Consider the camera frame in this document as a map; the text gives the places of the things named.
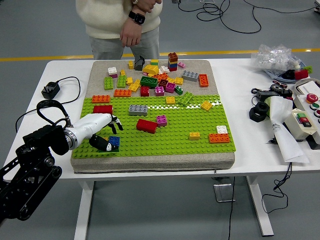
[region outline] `power adapter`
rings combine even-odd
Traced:
[[[51,81],[43,88],[41,93],[45,99],[54,99],[59,91],[59,84],[57,82]]]

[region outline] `black smartwatch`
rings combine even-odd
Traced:
[[[133,11],[129,12],[129,18],[133,19],[136,24],[143,24],[145,22],[146,17],[141,15],[140,13],[135,13]]]

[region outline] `red button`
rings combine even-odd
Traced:
[[[313,93],[309,93],[307,96],[306,96],[306,101],[307,103],[309,104],[313,104],[314,102],[318,101],[318,97],[317,95],[313,94]]]

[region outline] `yellow lego brick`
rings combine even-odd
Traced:
[[[206,110],[206,111],[209,111],[210,108],[212,108],[212,104],[208,101],[204,101],[202,104],[201,104],[201,108],[203,110]]]
[[[167,96],[165,102],[166,104],[176,104],[176,98],[174,96]]]
[[[136,85],[138,85],[139,87],[141,87],[140,79],[135,80],[134,84],[136,84]]]
[[[129,69],[130,70],[134,69],[134,62],[132,60],[129,61]]]
[[[200,133],[199,132],[190,132],[189,133],[189,140],[199,140]]]
[[[174,83],[177,85],[182,85],[184,83],[184,79],[182,77],[176,77],[174,79]]]
[[[142,69],[142,72],[157,75],[159,73],[159,68],[158,66],[148,64]]]
[[[129,90],[131,90],[132,92],[138,91],[138,88],[139,88],[139,85],[137,85],[137,84],[131,84],[129,86]]]
[[[129,77],[126,78],[126,84],[127,84],[128,86],[130,86],[131,84],[133,84],[133,82],[134,82],[134,81],[133,81],[132,77],[129,76]]]
[[[168,77],[167,80],[168,80],[169,83],[172,83],[172,84],[175,83],[175,79],[174,78]]]

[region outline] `yellow floor stripe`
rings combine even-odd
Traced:
[[[258,50],[231,50],[231,51],[181,51],[176,52],[178,56],[194,55],[228,55],[228,54],[252,54]],[[298,48],[292,49],[293,53],[315,53],[320,52],[320,48]],[[170,52],[161,52],[160,56],[167,56]],[[123,54],[124,58],[132,58],[132,53]],[[93,59],[93,55],[70,55],[70,56],[30,56],[30,57],[3,57],[0,62],[19,61],[41,61],[41,60],[70,60],[70,59]]]

